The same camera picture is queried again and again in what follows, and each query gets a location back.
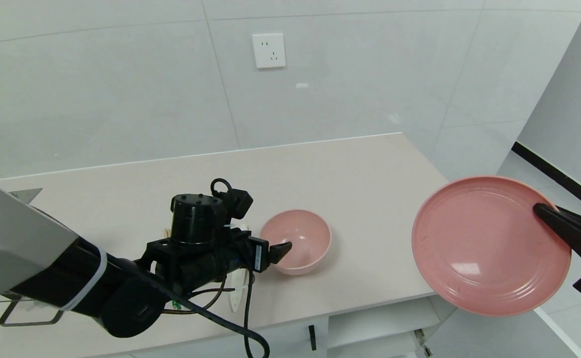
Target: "pink bowl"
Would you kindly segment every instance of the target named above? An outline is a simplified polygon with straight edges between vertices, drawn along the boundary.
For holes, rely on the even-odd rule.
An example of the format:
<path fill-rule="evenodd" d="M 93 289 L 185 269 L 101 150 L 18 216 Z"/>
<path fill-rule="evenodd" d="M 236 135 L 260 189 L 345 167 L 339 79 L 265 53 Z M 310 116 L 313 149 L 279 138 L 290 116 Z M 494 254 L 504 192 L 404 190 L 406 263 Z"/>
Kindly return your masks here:
<path fill-rule="evenodd" d="M 289 210 L 272 217 L 260 237 L 271 245 L 292 242 L 292 249 L 274 265 L 285 274 L 305 274 L 315 269 L 332 242 L 330 227 L 319 215 L 306 210 Z"/>

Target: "beige countertop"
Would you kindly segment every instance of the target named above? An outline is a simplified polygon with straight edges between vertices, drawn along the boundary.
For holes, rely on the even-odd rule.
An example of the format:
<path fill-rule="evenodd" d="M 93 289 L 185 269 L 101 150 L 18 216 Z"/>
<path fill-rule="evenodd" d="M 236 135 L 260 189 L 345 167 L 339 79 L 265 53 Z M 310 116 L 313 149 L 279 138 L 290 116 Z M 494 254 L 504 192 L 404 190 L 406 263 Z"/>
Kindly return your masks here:
<path fill-rule="evenodd" d="M 173 195 L 209 193 L 217 177 L 254 198 L 245 222 L 256 236 L 268 218 L 293 208 L 318 213 L 333 233 L 331 250 L 311 274 L 284 276 L 270 269 L 257 275 L 252 328 L 433 293 L 416 268 L 410 231 L 421 204 L 446 181 L 404 134 L 1 179 L 0 186 L 42 187 L 33 206 L 110 254 L 137 259 L 170 227 Z M 5 306 L 0 303 L 0 315 Z M 221 297 L 212 311 L 240 323 L 243 306 L 233 313 Z M 0 327 L 0 357 L 122 354 L 227 333 L 197 315 L 165 315 L 144 333 L 120 339 L 68 312 L 53 326 Z"/>

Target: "floor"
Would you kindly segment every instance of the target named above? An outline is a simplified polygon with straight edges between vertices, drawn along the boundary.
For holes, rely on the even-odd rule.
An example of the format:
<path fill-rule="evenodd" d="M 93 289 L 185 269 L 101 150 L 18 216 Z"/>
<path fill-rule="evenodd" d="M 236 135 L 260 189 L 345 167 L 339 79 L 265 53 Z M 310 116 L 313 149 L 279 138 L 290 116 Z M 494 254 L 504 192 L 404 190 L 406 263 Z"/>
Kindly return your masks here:
<path fill-rule="evenodd" d="M 510 152 L 498 175 L 518 179 L 540 190 L 556 205 L 581 215 L 581 201 L 542 172 Z M 581 276 L 581 259 L 574 255 L 563 287 L 542 308 L 581 349 L 581 294 L 572 284 Z"/>

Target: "wall socket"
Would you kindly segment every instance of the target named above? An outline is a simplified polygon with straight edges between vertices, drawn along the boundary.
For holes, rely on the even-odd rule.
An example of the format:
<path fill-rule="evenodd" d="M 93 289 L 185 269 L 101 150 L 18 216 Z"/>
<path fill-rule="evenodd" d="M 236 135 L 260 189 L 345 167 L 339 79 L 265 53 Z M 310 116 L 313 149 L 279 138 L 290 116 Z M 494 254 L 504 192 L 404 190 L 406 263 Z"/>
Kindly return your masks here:
<path fill-rule="evenodd" d="M 284 34 L 254 34 L 253 50 L 257 68 L 286 66 Z"/>

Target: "black handle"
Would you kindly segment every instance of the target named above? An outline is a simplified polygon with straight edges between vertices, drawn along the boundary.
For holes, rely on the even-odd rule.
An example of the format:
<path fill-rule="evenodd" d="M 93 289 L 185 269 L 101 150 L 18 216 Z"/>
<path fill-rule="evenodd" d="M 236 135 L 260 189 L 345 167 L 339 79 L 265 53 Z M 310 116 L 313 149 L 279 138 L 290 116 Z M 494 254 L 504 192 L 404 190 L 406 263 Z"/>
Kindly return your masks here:
<path fill-rule="evenodd" d="M 310 333 L 310 348 L 313 351 L 317 350 L 317 339 L 315 338 L 315 325 L 311 324 L 308 326 L 308 331 Z"/>

